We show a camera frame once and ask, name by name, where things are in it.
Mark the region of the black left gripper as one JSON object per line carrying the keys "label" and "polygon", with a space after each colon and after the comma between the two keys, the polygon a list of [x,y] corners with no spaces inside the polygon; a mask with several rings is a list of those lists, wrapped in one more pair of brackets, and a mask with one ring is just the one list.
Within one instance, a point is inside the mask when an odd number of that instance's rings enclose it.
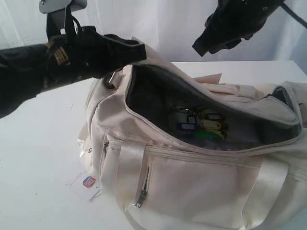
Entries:
{"label": "black left gripper", "polygon": [[65,35],[47,43],[43,88],[55,89],[89,78],[110,78],[113,72],[147,59],[145,44],[115,34],[100,35],[94,26],[78,29],[73,43]]}

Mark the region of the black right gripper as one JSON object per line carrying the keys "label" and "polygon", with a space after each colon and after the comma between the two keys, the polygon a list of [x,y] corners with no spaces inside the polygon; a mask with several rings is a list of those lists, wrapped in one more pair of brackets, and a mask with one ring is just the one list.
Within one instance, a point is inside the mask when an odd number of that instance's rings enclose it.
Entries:
{"label": "black right gripper", "polygon": [[258,32],[282,0],[219,0],[205,30],[192,47],[202,57],[232,49]]}

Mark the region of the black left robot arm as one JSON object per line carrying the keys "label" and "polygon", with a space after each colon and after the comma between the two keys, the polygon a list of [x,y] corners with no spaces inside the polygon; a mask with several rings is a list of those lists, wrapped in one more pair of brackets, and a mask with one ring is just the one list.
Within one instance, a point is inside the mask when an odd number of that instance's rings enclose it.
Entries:
{"label": "black left robot arm", "polygon": [[1,50],[0,116],[10,115],[42,92],[100,79],[145,59],[144,43],[100,35],[93,26],[82,27],[71,41],[60,35],[48,44]]}

